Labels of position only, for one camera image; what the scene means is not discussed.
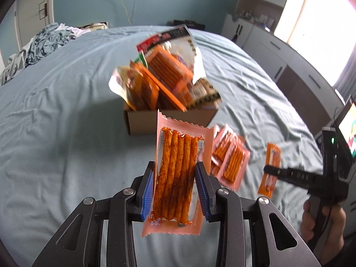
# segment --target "window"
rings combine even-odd
[[[330,85],[356,43],[356,11],[348,0],[287,0],[275,35],[302,55]]]

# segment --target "pile of clothes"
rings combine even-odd
[[[8,58],[8,65],[0,74],[0,86],[13,79],[22,69],[40,61],[69,41],[90,32],[90,29],[68,27],[52,23],[32,37],[22,50]]]

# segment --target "human hand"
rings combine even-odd
[[[300,233],[303,240],[308,243],[313,237],[313,229],[315,227],[315,220],[312,218],[310,210],[310,202],[307,200],[303,206],[304,213],[300,224]],[[323,215],[327,217],[329,215],[330,207],[323,207]],[[332,206],[332,212],[330,215],[332,221],[332,227],[330,234],[324,246],[324,249],[320,255],[320,264],[324,265],[333,259],[344,246],[344,238],[342,236],[345,229],[346,214],[342,207],[339,205]]]

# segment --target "wrinkled bedsheet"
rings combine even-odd
[[[164,29],[136,26],[88,33],[1,88],[0,237],[20,267],[31,266],[85,197],[113,196],[154,159],[155,135],[127,135],[122,99],[108,82],[116,66],[136,57],[138,42]],[[211,125],[228,123],[251,150],[238,194],[258,197],[267,142],[280,146],[283,167],[321,171],[312,135],[256,62],[219,35],[192,34],[206,74],[223,98]],[[306,191],[277,182],[272,201],[298,229],[306,198]],[[204,222],[200,236],[142,238],[141,231],[142,224],[134,223],[138,266],[215,266],[218,223]]]

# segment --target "small screen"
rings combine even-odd
[[[340,132],[345,138],[351,155],[356,156],[356,106],[353,103],[344,119],[339,124]]]

